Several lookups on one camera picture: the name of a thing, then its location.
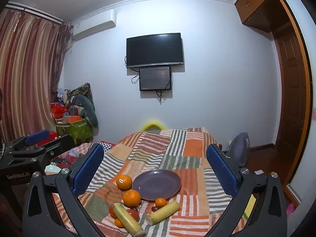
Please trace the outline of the small black wall monitor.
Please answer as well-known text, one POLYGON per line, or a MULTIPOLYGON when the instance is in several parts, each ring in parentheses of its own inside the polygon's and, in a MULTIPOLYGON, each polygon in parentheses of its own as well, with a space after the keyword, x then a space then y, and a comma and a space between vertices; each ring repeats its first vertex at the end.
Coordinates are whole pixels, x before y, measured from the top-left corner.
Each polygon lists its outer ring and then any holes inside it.
POLYGON ((171 90, 172 73, 169 66, 144 67, 139 69, 140 91, 171 90))

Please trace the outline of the small mandarin orange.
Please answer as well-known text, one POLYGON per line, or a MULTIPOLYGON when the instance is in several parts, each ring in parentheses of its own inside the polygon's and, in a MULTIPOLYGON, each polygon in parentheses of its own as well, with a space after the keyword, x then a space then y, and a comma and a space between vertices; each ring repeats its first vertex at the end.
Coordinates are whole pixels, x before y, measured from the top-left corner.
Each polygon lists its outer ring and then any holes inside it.
POLYGON ((162 208, 167 204, 166 199, 160 197, 155 200, 155 206, 158 208, 162 208))

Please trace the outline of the purple round plate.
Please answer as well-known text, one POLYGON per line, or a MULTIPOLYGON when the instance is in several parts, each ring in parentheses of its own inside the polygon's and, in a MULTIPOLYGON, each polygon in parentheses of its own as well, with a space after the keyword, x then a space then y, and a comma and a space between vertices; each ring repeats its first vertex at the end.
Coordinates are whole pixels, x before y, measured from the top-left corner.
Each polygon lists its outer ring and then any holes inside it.
POLYGON ((132 189, 139 192, 146 201, 157 198, 168 199, 177 194, 181 188, 180 176, 170 170, 151 170, 137 176, 132 189))

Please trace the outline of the red tomato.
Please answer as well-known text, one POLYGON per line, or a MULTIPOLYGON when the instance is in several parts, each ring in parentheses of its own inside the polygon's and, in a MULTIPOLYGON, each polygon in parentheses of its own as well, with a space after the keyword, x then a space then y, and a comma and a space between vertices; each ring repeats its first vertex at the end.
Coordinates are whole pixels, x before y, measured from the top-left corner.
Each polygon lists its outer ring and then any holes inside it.
POLYGON ((128 209, 127 212, 133 217, 133 219, 137 222, 140 220, 140 216, 137 210, 135 209, 128 209))
POLYGON ((109 207, 109 214, 111 215, 112 218, 114 218, 114 219, 117 218, 117 216, 116 216, 116 214, 115 214, 115 212, 114 212, 114 205, 111 205, 111 206, 109 207))

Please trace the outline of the grey plush dolphin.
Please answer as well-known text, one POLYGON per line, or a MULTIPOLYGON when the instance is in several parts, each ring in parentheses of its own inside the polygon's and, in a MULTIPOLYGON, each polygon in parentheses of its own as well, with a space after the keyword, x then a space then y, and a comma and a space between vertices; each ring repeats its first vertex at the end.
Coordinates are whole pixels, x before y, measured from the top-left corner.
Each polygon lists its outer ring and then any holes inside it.
POLYGON ((73 105, 82 107, 85 113, 80 113, 85 119, 94 127, 99 126, 99 122, 95 113, 94 105, 92 102, 84 95, 78 94, 72 97, 71 103, 73 105))

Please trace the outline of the large orange with sticker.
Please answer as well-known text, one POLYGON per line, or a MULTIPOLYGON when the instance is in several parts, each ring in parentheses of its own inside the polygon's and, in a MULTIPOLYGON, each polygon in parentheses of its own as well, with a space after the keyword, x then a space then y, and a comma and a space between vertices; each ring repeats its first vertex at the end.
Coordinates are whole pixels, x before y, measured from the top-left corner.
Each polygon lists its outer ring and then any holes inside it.
POLYGON ((116 179, 116 185, 120 190, 130 190, 133 185, 132 178, 127 174, 121 174, 116 179))

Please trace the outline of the black wall television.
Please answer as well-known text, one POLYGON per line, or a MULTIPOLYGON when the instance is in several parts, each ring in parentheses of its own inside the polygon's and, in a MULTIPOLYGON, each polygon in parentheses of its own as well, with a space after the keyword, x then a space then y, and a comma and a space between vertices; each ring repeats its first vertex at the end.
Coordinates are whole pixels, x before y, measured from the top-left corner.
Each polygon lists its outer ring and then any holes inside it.
POLYGON ((126 67, 182 65, 180 33, 152 34, 126 39, 126 67))

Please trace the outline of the corn cob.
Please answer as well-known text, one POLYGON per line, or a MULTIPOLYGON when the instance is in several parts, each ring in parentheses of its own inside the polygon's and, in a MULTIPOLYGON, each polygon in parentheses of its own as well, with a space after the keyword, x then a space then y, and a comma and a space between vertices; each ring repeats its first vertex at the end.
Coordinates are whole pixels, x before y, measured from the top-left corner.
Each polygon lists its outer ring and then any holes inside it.
POLYGON ((145 231, 141 225, 127 212, 121 203, 114 203, 113 210, 117 219, 131 236, 145 236, 145 231))
POLYGON ((165 219, 172 216, 181 208, 181 205, 177 201, 169 202, 164 207, 161 207, 155 212, 152 212, 146 216, 146 222, 149 225, 155 225, 164 221, 165 219))

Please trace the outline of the green storage box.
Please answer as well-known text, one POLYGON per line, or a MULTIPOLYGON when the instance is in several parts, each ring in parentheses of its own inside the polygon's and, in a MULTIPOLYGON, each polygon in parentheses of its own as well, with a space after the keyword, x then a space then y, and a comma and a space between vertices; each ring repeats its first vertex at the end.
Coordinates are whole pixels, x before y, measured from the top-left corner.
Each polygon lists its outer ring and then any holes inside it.
POLYGON ((59 136, 70 135, 75 144, 81 145, 93 138, 92 127, 86 119, 69 124, 57 124, 56 130, 59 136))

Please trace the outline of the white air conditioner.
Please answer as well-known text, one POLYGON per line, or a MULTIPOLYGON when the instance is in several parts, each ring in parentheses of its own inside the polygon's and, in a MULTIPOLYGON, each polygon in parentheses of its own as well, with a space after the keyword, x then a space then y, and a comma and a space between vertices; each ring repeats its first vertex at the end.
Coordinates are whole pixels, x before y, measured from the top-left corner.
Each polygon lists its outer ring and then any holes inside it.
POLYGON ((116 27, 117 13, 114 9, 96 14, 76 23, 73 27, 73 39, 82 40, 96 33, 116 27))

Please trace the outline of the patchwork striped bedspread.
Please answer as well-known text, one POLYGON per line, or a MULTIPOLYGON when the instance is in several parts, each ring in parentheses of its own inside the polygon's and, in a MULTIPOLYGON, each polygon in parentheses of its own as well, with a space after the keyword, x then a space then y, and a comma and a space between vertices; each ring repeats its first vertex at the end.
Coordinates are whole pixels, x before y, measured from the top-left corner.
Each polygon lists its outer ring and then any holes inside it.
POLYGON ((205 128, 127 135, 105 149, 103 161, 79 201, 104 235, 128 236, 109 214, 109 207, 120 202, 123 195, 116 178, 121 174, 136 178, 150 170, 171 170, 181 178, 181 189, 173 197, 181 209, 151 226, 146 216, 154 204, 144 201, 138 208, 140 225, 147 236, 204 236, 231 201, 206 159, 206 149, 213 143, 215 140, 205 128))

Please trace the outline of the striped red curtain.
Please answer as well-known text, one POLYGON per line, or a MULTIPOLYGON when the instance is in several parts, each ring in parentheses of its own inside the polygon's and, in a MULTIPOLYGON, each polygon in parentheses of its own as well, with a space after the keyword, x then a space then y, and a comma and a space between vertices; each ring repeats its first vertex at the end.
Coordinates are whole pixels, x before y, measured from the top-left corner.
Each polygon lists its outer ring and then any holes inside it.
POLYGON ((54 130, 51 102, 70 38, 69 22, 57 24, 14 9, 1 12, 1 138, 5 142, 54 130))

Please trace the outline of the red box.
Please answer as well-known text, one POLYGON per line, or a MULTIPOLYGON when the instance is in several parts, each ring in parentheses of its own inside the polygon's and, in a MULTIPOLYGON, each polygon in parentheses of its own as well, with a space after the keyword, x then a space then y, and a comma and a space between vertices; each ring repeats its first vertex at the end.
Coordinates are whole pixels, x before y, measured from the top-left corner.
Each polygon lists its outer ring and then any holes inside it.
POLYGON ((49 143, 49 142, 51 142, 51 141, 53 141, 53 140, 55 140, 55 139, 57 139, 57 138, 58 138, 57 132, 55 132, 55 131, 49 131, 49 137, 48 137, 47 139, 45 139, 45 140, 43 140, 43 141, 37 143, 37 146, 38 146, 38 147, 43 146, 43 145, 45 145, 45 144, 47 144, 47 143, 49 143))

